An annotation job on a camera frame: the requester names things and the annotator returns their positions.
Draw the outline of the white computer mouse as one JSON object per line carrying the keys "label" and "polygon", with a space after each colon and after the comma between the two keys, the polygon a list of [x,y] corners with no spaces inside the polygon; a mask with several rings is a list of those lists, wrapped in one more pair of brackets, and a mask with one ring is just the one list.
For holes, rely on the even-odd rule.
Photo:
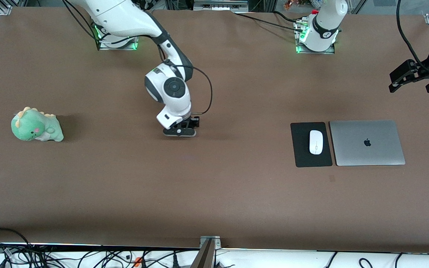
{"label": "white computer mouse", "polygon": [[320,155],[324,147],[323,133],[318,130],[309,132],[309,152],[313,155]]}

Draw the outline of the black mouse pad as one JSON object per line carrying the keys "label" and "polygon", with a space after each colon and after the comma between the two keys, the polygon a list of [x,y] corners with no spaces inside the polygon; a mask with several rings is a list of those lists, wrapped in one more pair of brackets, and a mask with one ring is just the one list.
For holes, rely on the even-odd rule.
{"label": "black mouse pad", "polygon": [[[328,132],[324,122],[291,123],[290,129],[296,167],[327,167],[333,165],[327,137]],[[318,130],[323,133],[324,147],[320,155],[313,155],[309,152],[309,132],[311,130]]]}

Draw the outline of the silver closed laptop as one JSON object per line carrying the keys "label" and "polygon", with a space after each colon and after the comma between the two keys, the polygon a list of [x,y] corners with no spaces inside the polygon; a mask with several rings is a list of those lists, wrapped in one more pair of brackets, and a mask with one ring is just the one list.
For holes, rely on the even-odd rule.
{"label": "silver closed laptop", "polygon": [[337,166],[402,166],[405,158],[392,120],[330,121]]}

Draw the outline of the grey electronics box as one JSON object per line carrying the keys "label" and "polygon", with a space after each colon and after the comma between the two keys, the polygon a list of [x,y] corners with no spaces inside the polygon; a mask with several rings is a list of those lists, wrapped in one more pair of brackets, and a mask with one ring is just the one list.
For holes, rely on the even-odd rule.
{"label": "grey electronics box", "polygon": [[248,0],[193,0],[193,10],[229,10],[233,13],[249,12]]}

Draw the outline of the green dinosaur plush toy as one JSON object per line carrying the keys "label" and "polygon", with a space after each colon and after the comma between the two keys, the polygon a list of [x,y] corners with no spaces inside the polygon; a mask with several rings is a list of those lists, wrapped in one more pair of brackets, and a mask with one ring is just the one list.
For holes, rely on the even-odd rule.
{"label": "green dinosaur plush toy", "polygon": [[11,129],[15,137],[22,141],[61,142],[64,139],[56,115],[41,112],[36,108],[25,107],[15,114],[11,121]]}

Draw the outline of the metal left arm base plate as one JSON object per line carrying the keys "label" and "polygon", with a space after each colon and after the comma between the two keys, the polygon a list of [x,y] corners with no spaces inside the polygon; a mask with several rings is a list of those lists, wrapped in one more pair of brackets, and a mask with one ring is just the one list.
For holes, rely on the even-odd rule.
{"label": "metal left arm base plate", "polygon": [[310,29],[308,17],[302,17],[300,20],[293,22],[296,41],[296,53],[304,54],[334,54],[335,53],[335,36],[326,39],[320,38],[320,35]]}

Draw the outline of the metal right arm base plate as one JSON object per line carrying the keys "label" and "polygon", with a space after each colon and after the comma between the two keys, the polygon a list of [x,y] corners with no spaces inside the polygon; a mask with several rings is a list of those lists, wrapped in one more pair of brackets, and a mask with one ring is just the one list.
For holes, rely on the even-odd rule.
{"label": "metal right arm base plate", "polygon": [[128,37],[106,35],[101,37],[98,50],[137,50],[138,42],[138,37],[129,39]]}

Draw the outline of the metal table edge bracket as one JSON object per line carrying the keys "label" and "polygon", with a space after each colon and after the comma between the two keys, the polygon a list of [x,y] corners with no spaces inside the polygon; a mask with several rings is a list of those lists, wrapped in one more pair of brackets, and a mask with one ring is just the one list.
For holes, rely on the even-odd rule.
{"label": "metal table edge bracket", "polygon": [[218,249],[221,249],[220,236],[201,236],[200,250],[190,268],[214,268]]}

